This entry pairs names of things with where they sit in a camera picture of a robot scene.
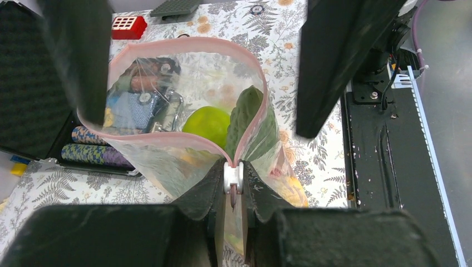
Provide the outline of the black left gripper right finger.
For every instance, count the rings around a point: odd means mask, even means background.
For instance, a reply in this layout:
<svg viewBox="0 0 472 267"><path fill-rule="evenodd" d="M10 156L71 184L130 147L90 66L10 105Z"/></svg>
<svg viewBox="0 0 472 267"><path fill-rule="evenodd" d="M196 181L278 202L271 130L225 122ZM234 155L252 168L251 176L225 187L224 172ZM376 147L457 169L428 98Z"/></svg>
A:
<svg viewBox="0 0 472 267"><path fill-rule="evenodd" d="M292 206L249 162L243 169L245 262L250 266L439 266L425 235L401 211Z"/></svg>

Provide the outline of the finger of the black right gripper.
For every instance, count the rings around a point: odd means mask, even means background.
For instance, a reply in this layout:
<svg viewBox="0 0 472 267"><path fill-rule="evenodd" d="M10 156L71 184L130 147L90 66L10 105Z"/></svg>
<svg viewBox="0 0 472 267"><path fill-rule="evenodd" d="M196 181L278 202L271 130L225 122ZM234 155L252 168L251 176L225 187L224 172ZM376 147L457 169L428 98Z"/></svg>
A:
<svg viewBox="0 0 472 267"><path fill-rule="evenodd" d="M108 1L37 1L45 44L79 118L105 118L112 13Z"/></svg>
<svg viewBox="0 0 472 267"><path fill-rule="evenodd" d="M296 134L315 138L404 1L308 1L298 57Z"/></svg>

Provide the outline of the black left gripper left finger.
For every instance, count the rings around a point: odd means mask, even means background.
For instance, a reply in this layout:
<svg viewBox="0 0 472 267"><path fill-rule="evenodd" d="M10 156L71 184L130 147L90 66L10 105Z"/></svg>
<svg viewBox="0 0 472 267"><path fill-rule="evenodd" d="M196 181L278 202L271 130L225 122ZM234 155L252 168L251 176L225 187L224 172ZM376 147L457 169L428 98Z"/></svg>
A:
<svg viewBox="0 0 472 267"><path fill-rule="evenodd" d="M2 266L221 266L224 159L169 204L56 205L35 211Z"/></svg>

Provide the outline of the green pear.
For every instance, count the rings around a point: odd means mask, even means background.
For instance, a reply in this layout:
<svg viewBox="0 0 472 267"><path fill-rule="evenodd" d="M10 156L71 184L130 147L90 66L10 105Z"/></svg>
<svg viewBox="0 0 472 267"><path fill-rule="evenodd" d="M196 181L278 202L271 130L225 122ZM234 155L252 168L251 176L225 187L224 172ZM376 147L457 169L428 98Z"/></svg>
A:
<svg viewBox="0 0 472 267"><path fill-rule="evenodd" d="M188 117L182 132L203 137L224 149L229 125L230 115L228 113L220 108L204 106Z"/></svg>

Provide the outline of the clear zip top bag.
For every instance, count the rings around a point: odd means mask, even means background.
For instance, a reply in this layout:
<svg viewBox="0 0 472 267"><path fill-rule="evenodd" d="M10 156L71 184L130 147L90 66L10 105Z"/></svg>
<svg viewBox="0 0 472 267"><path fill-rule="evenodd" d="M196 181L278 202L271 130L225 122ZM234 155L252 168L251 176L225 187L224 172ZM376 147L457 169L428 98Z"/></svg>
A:
<svg viewBox="0 0 472 267"><path fill-rule="evenodd" d="M209 37L130 44L97 70L80 121L174 200L214 167L224 240L236 253L249 254L251 191L307 207L263 70L244 47Z"/></svg>

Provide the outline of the red grid toy block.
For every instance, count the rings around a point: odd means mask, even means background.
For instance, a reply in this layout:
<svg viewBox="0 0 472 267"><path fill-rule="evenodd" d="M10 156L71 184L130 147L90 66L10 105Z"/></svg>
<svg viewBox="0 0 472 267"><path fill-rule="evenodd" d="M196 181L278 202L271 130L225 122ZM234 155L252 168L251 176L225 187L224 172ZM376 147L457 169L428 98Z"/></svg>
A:
<svg viewBox="0 0 472 267"><path fill-rule="evenodd" d="M143 36L147 26L143 16L117 16L112 21L111 38L137 40Z"/></svg>

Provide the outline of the floral table mat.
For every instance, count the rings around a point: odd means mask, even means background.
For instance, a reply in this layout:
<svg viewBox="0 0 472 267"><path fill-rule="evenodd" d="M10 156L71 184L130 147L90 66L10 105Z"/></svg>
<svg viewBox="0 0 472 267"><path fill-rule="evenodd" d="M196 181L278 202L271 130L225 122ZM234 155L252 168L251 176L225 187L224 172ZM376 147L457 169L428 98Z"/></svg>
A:
<svg viewBox="0 0 472 267"><path fill-rule="evenodd" d="M257 1L204 4L188 18L165 24L147 18L143 42L181 34L227 39L258 59L270 90L286 159L294 169L311 207L348 206L341 110L336 106L319 135L304 140L293 132L299 28L305 1ZM1 207L1 253L37 209L49 205L157 204L171 197L144 177L66 170L53 164L30 163Z"/></svg>

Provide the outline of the grey building baseplate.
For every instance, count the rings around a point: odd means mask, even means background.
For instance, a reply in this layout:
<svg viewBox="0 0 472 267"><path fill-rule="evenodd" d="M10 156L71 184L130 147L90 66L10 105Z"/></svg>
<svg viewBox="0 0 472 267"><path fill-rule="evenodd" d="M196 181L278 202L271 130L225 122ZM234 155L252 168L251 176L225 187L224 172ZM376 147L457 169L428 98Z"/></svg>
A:
<svg viewBox="0 0 472 267"><path fill-rule="evenodd" d="M150 17L181 16L193 13L202 0L167 0L150 12Z"/></svg>

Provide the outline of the black poker chip case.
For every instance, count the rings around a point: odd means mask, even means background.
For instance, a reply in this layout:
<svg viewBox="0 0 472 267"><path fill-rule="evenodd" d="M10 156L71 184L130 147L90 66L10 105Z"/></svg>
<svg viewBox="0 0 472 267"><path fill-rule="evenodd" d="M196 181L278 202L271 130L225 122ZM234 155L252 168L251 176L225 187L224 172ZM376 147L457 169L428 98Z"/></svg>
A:
<svg viewBox="0 0 472 267"><path fill-rule="evenodd" d="M81 171L137 176L133 167L67 161L60 155L78 125L42 28L42 15L1 2L1 150L29 160L56 159Z"/></svg>

